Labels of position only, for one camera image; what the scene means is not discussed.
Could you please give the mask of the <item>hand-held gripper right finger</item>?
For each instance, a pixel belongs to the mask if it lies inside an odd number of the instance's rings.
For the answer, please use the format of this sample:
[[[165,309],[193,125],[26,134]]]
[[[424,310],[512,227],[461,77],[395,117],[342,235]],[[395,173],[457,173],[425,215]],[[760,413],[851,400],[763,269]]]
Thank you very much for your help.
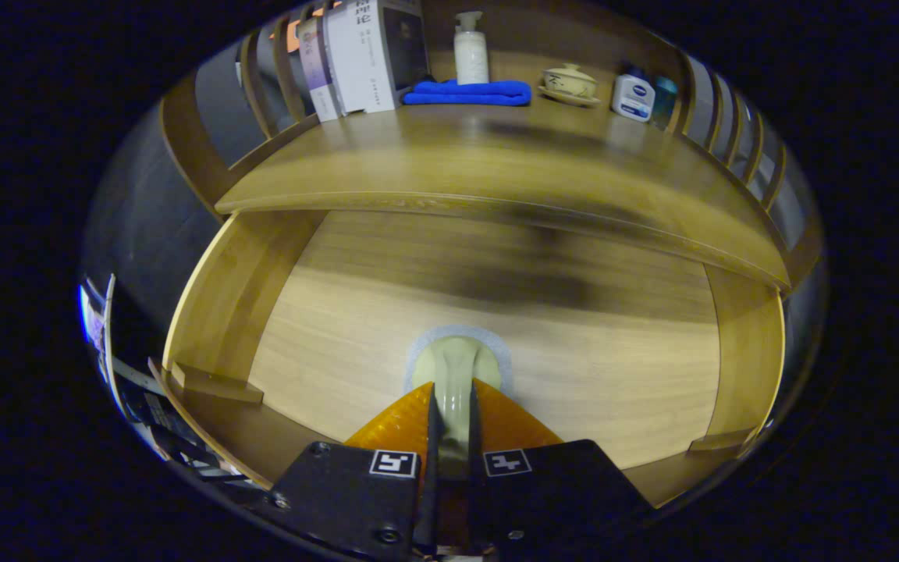
[[[474,380],[467,522],[497,561],[604,561],[653,508],[589,439],[563,441]]]

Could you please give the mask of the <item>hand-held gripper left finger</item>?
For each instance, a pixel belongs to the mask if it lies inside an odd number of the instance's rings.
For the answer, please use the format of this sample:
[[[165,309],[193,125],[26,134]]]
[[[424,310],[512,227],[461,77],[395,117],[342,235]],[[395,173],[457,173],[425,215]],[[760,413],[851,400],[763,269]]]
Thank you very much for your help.
[[[346,561],[435,552],[439,410],[427,382],[345,443],[314,441],[265,495],[265,519]]]

